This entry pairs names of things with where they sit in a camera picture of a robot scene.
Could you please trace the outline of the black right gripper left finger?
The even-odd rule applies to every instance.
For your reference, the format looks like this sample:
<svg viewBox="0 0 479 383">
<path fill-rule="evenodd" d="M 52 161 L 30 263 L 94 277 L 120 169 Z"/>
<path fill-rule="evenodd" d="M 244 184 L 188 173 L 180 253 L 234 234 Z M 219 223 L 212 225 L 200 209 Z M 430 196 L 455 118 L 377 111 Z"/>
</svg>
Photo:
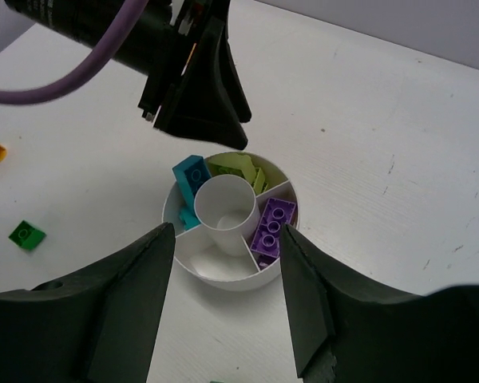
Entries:
<svg viewBox="0 0 479 383">
<path fill-rule="evenodd" d="M 0 293 L 0 382 L 144 382 L 172 270 L 163 223 L 32 290 Z"/>
</svg>

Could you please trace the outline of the purple square lego brick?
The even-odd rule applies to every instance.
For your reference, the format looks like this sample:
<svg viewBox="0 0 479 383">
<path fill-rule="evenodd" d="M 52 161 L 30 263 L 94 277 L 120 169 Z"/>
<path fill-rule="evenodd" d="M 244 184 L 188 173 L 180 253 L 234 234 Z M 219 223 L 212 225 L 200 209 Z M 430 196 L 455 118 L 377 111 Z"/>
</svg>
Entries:
<svg viewBox="0 0 479 383">
<path fill-rule="evenodd" d="M 277 260 L 277 258 L 273 258 L 271 256 L 260 255 L 257 258 L 257 264 L 258 264 L 258 267 L 259 267 L 260 270 L 265 270 L 271 264 L 273 264 L 276 260 Z"/>
</svg>

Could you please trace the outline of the purple long lego brick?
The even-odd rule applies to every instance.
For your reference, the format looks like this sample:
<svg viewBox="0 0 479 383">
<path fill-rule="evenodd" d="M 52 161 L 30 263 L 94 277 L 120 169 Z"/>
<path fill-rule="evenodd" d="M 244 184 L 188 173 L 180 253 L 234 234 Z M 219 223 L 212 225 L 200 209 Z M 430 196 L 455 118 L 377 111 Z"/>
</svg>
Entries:
<svg viewBox="0 0 479 383">
<path fill-rule="evenodd" d="M 281 230 L 284 225 L 292 223 L 296 208 L 295 202 L 270 197 L 255 230 L 250 250 L 269 261 L 275 261 L 279 257 Z"/>
</svg>

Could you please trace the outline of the teal long lego brick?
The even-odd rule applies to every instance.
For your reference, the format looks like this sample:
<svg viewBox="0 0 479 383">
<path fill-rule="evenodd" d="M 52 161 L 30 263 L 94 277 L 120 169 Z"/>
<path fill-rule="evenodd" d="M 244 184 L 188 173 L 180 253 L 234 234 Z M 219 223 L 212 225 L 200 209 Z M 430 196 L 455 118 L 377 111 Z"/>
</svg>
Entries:
<svg viewBox="0 0 479 383">
<path fill-rule="evenodd" d="M 202 156 L 190 155 L 172 168 L 176 183 L 189 210 L 194 213 L 194 201 L 200 187 L 212 178 Z"/>
</svg>

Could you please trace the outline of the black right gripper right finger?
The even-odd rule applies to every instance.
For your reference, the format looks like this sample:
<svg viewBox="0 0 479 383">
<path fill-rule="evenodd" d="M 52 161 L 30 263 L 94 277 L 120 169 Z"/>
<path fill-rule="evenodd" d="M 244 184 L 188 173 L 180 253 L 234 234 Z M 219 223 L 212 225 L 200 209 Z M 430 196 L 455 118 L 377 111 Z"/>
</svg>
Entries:
<svg viewBox="0 0 479 383">
<path fill-rule="evenodd" d="M 426 295 L 373 280 L 292 226 L 280 266 L 305 382 L 479 382 L 479 285 Z"/>
</svg>

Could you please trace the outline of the lime rounded lego brick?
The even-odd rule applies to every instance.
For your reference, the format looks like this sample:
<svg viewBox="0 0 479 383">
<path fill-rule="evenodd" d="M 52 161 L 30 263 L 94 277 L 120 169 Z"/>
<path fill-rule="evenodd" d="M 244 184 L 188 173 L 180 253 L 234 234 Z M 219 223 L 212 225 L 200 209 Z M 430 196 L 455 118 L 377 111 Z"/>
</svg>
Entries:
<svg viewBox="0 0 479 383">
<path fill-rule="evenodd" d="M 251 157 L 238 152 L 225 152 L 207 159 L 213 175 L 232 174 L 252 182 L 256 175 Z"/>
</svg>

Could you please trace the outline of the lime long lego brick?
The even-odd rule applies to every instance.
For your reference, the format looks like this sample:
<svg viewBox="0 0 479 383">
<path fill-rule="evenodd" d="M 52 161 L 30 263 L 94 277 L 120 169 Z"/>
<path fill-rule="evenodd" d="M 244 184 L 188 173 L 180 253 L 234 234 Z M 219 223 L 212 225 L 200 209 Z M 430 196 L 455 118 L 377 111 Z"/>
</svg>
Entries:
<svg viewBox="0 0 479 383">
<path fill-rule="evenodd" d="M 261 167 L 255 167 L 255 178 L 251 182 L 251 186 L 256 195 L 264 193 L 269 188 L 266 175 Z"/>
</svg>

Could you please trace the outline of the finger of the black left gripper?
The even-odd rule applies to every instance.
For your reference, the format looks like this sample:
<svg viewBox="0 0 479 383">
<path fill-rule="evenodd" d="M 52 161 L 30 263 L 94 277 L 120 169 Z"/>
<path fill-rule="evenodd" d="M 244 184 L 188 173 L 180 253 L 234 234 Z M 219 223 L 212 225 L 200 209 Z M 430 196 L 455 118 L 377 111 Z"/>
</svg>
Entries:
<svg viewBox="0 0 479 383">
<path fill-rule="evenodd" d="M 243 150 L 248 139 L 220 67 L 224 35 L 225 23 L 211 18 L 180 82 L 169 86 L 154 127 L 177 138 Z"/>
<path fill-rule="evenodd" d="M 239 75 L 232 57 L 228 35 L 222 36 L 222 76 L 224 86 L 231 100 L 232 106 L 241 123 L 251 120 L 251 109 L 240 83 Z"/>
</svg>

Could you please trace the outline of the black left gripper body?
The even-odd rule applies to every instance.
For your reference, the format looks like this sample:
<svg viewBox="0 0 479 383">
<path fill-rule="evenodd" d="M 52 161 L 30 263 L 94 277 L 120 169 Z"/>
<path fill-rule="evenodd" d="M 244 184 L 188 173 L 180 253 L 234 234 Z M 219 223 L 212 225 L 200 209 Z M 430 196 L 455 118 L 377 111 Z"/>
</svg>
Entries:
<svg viewBox="0 0 479 383">
<path fill-rule="evenodd" d="M 159 113 L 178 84 L 211 18 L 225 23 L 225 1 L 8 1 L 17 13 L 91 48 L 72 73 L 37 89 L 6 91 L 2 103 L 35 105 L 61 98 L 87 83 L 110 60 L 147 75 L 139 107 L 145 119 Z"/>
</svg>

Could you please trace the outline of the green small lego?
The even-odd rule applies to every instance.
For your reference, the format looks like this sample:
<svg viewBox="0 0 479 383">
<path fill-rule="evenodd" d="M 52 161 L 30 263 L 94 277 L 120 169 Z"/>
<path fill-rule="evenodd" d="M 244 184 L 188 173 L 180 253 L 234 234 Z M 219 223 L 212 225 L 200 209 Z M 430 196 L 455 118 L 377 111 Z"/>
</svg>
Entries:
<svg viewBox="0 0 479 383">
<path fill-rule="evenodd" d="M 22 220 L 9 235 L 9 239 L 24 251 L 35 250 L 45 237 L 44 231 L 25 220 Z"/>
</svg>

